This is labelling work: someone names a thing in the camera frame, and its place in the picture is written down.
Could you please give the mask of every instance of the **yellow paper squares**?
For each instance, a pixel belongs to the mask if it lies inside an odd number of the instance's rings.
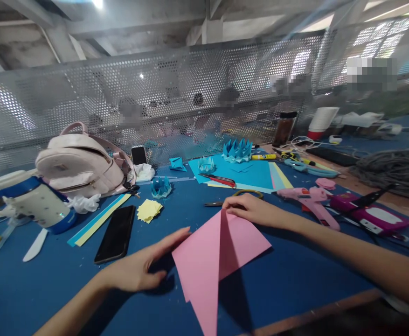
[[[146,223],[150,223],[157,214],[159,214],[162,205],[156,201],[145,200],[138,207],[138,219]]]

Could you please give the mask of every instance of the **person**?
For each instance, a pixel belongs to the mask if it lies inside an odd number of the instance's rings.
[[[228,214],[253,223],[290,230],[306,237],[409,304],[409,257],[328,229],[251,194],[228,197],[223,208]],[[190,227],[180,229],[101,270],[35,335],[77,335],[113,288],[127,292],[156,288],[166,277],[166,272],[151,274],[148,272],[150,265],[186,239],[189,230]]]

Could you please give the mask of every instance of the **pink backpack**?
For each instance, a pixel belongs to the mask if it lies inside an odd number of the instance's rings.
[[[75,127],[82,134],[68,134]],[[128,191],[123,184],[136,183],[133,162],[119,147],[88,134],[86,125],[75,122],[50,140],[35,161],[36,169],[51,187],[73,198],[76,195],[102,197]]]

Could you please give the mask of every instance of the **black smartphone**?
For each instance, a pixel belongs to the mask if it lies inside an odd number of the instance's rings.
[[[144,146],[136,146],[131,149],[131,159],[133,164],[147,163],[147,154]]]
[[[99,265],[126,256],[135,213],[134,205],[117,209],[112,213],[94,264]]]

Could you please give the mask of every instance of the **white plastic knife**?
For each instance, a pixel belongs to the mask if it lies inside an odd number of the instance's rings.
[[[41,251],[44,241],[46,240],[47,233],[48,233],[47,229],[43,228],[41,230],[41,232],[36,237],[35,241],[33,242],[32,246],[27,251],[22,261],[24,262],[30,261],[38,255],[38,253]]]

